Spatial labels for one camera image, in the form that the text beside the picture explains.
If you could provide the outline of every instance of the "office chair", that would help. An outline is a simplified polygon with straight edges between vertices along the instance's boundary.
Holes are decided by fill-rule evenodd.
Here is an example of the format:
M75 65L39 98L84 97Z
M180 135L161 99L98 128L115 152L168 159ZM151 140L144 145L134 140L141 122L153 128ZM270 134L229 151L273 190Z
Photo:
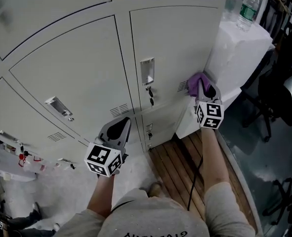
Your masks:
M289 23L286 29L289 33L285 32L277 62L259 77L258 96L252 98L246 88L241 88L245 98L259 109L257 114L244 120L242 125L248 127L263 115L268 131L265 142L272 136L270 118L274 121L281 117L287 125L292 126L292 94L284 87L285 80L292 76L292 24Z
M289 183L289 186L286 192L284 191L282 184L278 180L275 180L273 182L274 185L277 185L279 187L279 191L282 195L282 200L278 205L271 206L265 209L262 213L263 216L270 216L280 209L278 219L276 221L273 221L271 223L272 225L277 225L280 222L286 208L287 208L287 211L289 212L288 223L292 224L292 194L291 194L292 178L287 178L285 182Z

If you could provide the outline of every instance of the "locker vent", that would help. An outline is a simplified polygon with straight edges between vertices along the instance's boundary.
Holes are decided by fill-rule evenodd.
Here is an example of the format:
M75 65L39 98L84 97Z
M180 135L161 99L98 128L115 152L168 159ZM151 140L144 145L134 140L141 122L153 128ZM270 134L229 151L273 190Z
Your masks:
M124 104L124 105L120 105L116 108L111 109L110 112L111 112L112 116L114 118L116 118L124 113L129 112L129 108L128 108L127 104Z
M62 139L67 138L67 137L60 132L56 132L56 133L48 136L48 138L54 142L57 142L58 140L62 140Z
M179 88L177 89L177 92L180 92L180 91L182 91L184 89L187 89L187 90L189 89L187 81L180 82Z

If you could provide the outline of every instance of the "shoe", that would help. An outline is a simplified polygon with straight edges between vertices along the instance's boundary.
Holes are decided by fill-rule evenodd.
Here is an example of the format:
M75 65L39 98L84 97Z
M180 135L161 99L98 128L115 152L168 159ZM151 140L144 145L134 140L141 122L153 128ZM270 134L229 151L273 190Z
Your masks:
M60 229L59 224L58 224L58 223L55 223L55 224L53 225L53 230L54 230L55 232L58 232L59 229Z
M39 215L39 220L42 219L42 214L41 214L41 207L37 202L33 203L33 211L36 211L37 214Z
M148 197L159 197L162 193L162 184L160 182L156 182L151 184L149 192L147 193Z

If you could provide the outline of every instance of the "gray t-shirt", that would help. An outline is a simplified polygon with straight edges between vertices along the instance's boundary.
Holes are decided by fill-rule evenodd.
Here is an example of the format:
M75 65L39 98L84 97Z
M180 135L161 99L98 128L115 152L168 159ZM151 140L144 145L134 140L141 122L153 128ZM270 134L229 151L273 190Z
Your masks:
M106 219L91 210L76 214L55 237L254 237L229 183L205 194L206 223L169 198L144 198L120 206Z

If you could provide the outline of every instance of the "wooden platform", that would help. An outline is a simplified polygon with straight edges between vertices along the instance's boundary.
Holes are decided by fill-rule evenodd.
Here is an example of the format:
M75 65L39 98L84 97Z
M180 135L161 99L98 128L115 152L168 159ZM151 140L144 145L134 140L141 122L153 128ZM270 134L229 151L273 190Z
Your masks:
M200 131L194 132L182 140L172 139L165 142L153 148L149 155L171 198L184 206L184 208L187 208L194 173L202 158ZM256 230L257 227L246 195L224 152L223 155L229 172L230 184L236 196L239 208ZM190 211L205 220L204 181L202 178L202 171L203 166L196 178Z

